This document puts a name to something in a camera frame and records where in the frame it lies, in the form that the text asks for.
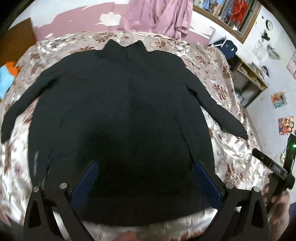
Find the metal bolt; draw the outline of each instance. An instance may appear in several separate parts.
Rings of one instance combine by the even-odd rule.
[[[255,192],[260,192],[260,188],[259,187],[253,187]]]
[[[233,188],[233,184],[232,184],[232,183],[226,183],[226,187],[227,187],[228,189],[232,189],[232,188]]]
[[[39,191],[39,187],[34,187],[33,188],[33,192],[38,192]]]
[[[59,187],[60,189],[65,189],[67,187],[67,183],[62,183]]]

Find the black garment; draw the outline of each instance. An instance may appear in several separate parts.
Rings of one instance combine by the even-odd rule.
[[[28,136],[33,186],[56,188],[90,160],[97,161],[100,174],[90,194],[92,204],[80,212],[83,220],[145,225],[203,209],[191,164],[203,160],[214,171],[214,157],[200,105],[222,128],[248,138],[242,124],[216,104],[181,58],[147,52],[141,41],[127,47],[109,41],[103,50],[74,53],[43,71],[7,111],[2,143],[16,117],[41,94]],[[134,198],[137,207],[119,197]],[[157,212],[140,205],[146,198]],[[162,205],[160,198],[170,201]],[[185,201],[179,207],[180,200],[192,199],[192,205]],[[109,208],[94,208],[98,203]],[[169,211],[160,208],[166,205]],[[130,216],[135,223],[121,221],[127,206],[134,208]],[[94,209],[105,216],[94,217]]]

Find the floral bedsheet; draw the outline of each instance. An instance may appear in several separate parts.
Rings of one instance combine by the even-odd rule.
[[[258,143],[243,109],[238,104],[229,67],[224,55],[214,47],[189,46],[185,41],[153,36],[145,33],[94,33],[67,34],[47,38],[30,47],[19,59],[20,73],[0,103],[0,125],[9,107],[32,85],[40,73],[63,57],[87,50],[100,50],[109,39],[123,46],[141,40],[148,51],[162,50],[181,57],[204,84],[216,102],[241,121],[248,132],[247,141],[220,129],[219,125],[203,110],[212,140],[216,174],[238,188],[262,188],[267,170],[251,155]],[[0,208],[14,221],[23,224],[28,199],[32,190],[28,170],[28,128],[38,99],[15,122],[9,141],[0,145]],[[108,227],[86,223],[85,226],[96,240],[113,240],[126,230],[137,232],[142,240],[187,240],[203,233],[216,214],[209,208],[178,220],[157,223],[146,227]],[[59,215],[58,224],[68,238]]]

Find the cartoon picture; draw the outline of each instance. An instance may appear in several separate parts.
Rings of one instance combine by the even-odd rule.
[[[289,135],[294,132],[294,116],[279,118],[279,134]]]
[[[284,91],[271,95],[271,101],[275,109],[288,104],[286,93]]]

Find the picture on wall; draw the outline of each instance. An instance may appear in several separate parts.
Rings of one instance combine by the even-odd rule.
[[[287,65],[287,69],[296,79],[296,51],[294,51],[294,54]]]
[[[275,109],[288,104],[286,93],[284,91],[271,95],[271,101]]]
[[[279,134],[289,135],[293,133],[294,128],[294,116],[279,118]]]

